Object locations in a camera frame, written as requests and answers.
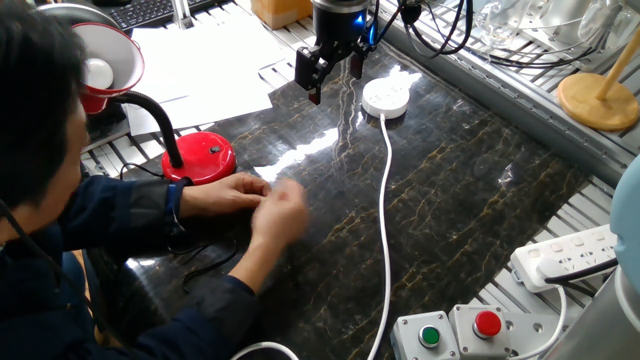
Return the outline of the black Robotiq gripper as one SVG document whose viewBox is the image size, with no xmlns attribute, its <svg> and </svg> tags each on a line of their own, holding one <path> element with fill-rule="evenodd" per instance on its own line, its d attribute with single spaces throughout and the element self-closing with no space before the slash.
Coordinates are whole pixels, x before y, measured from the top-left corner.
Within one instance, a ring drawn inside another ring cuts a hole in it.
<svg viewBox="0 0 640 360">
<path fill-rule="evenodd" d="M 294 76 L 295 82 L 308 93 L 313 104 L 321 102 L 321 85 L 329 72 L 329 61 L 341 61 L 353 52 L 350 75 L 357 80 L 362 78 L 364 60 L 371 49 L 354 46 L 364 33 L 366 23 L 365 7 L 313 9 L 316 42 L 313 47 L 300 47 L 296 51 Z"/>
</svg>

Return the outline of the person's right hand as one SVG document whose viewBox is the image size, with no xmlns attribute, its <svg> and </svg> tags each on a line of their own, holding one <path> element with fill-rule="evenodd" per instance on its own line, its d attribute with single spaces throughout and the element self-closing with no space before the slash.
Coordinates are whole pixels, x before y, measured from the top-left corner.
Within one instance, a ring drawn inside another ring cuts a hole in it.
<svg viewBox="0 0 640 360">
<path fill-rule="evenodd" d="M 308 221 L 304 187 L 292 179 L 280 180 L 253 214 L 250 247 L 284 248 L 303 236 Z"/>
</svg>

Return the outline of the person's left hand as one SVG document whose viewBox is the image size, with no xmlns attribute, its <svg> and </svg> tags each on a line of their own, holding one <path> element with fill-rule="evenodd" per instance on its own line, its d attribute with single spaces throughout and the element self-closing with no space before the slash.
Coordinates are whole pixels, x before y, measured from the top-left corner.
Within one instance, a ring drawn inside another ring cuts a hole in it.
<svg viewBox="0 0 640 360">
<path fill-rule="evenodd" d="M 183 188 L 179 218 L 213 217 L 255 209 L 271 192 L 265 180 L 236 173 L 221 180 Z"/>
</svg>

